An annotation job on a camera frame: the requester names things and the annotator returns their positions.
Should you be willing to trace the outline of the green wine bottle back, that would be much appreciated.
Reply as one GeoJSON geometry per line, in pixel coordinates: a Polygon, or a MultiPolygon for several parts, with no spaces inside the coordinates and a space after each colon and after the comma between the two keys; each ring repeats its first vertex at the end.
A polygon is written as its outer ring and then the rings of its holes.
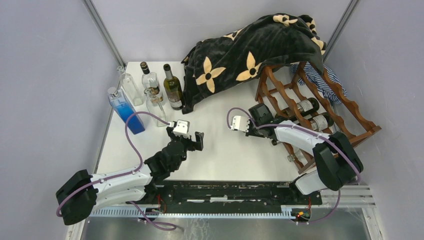
{"type": "Polygon", "coordinates": [[[165,79],[163,86],[170,106],[174,110],[181,110],[184,107],[183,91],[180,80],[173,75],[171,66],[166,63],[163,65],[165,79]]]}

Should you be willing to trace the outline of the dark wine bottle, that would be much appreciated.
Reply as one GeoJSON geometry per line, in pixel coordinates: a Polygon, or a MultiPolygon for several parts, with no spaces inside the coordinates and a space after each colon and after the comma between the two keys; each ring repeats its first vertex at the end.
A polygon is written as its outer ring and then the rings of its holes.
{"type": "Polygon", "coordinates": [[[274,128],[274,132],[275,132],[275,139],[272,139],[272,140],[275,142],[282,142],[282,141],[279,141],[278,139],[278,133],[279,133],[278,130],[296,128],[296,129],[306,129],[309,131],[324,133],[323,130],[331,127],[334,124],[333,120],[326,113],[321,113],[316,116],[313,116],[309,118],[307,121],[311,124],[312,129],[307,129],[306,127],[303,127],[295,123],[295,121],[276,118],[276,122],[274,122],[273,126],[271,126],[272,128],[274,128]]]}
{"type": "MultiPolygon", "coordinates": [[[[318,109],[320,108],[320,103],[318,102],[317,99],[310,97],[310,98],[307,98],[307,99],[304,99],[304,100],[298,102],[296,104],[296,106],[297,106],[297,109],[298,109],[300,115],[302,117],[305,117],[307,115],[310,115],[312,113],[317,112],[318,109]]],[[[283,120],[290,120],[292,122],[297,120],[295,113],[289,107],[283,109],[281,112],[287,117],[276,114],[275,118],[280,118],[280,119],[283,119],[283,120]]]]}

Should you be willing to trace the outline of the blue liquid square bottle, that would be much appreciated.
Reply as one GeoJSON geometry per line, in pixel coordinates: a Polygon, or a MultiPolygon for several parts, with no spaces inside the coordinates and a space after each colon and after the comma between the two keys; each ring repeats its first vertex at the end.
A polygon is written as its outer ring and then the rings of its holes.
{"type": "MultiPolygon", "coordinates": [[[[122,121],[126,123],[128,118],[136,112],[128,97],[121,88],[116,87],[110,87],[107,93],[111,107],[122,121]]],[[[146,130],[143,121],[137,115],[129,120],[128,128],[134,135],[146,130]]]]}

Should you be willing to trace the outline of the dark wine bottle front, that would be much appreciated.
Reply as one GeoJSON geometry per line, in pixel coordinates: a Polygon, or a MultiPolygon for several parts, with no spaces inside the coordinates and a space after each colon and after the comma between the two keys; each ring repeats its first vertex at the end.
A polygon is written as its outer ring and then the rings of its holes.
{"type": "Polygon", "coordinates": [[[276,118],[276,122],[274,122],[273,126],[271,126],[272,128],[274,128],[274,132],[275,132],[275,139],[272,139],[272,140],[275,142],[282,142],[282,141],[279,141],[278,139],[278,133],[279,133],[278,130],[296,128],[296,129],[306,129],[309,131],[324,133],[323,130],[331,127],[334,124],[333,120],[326,113],[321,113],[316,116],[313,116],[309,118],[307,121],[311,124],[312,129],[307,129],[306,127],[303,127],[295,123],[295,121],[276,118]]]}

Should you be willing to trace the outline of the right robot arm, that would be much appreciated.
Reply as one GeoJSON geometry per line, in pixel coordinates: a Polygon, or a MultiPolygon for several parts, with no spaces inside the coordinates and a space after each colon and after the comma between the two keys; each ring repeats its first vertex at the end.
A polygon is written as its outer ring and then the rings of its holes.
{"type": "Polygon", "coordinates": [[[300,126],[285,117],[274,117],[263,103],[249,108],[248,112],[251,117],[250,132],[293,145],[313,156],[316,170],[295,179],[295,187],[288,191],[293,203],[302,204],[315,191],[337,191],[360,179],[364,166],[342,132],[322,133],[300,126]]]}

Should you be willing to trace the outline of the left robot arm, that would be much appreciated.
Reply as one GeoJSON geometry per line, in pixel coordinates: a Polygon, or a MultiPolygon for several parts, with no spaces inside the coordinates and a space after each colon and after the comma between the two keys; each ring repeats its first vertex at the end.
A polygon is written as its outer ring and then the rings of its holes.
{"type": "Polygon", "coordinates": [[[124,202],[153,203],[157,198],[156,184],[180,168],[188,151],[204,148],[202,132],[195,132],[192,140],[175,135],[171,127],[166,130],[170,142],[142,166],[103,174],[89,174],[86,169],[77,171],[55,194],[64,224],[74,225],[101,208],[124,202]]]}

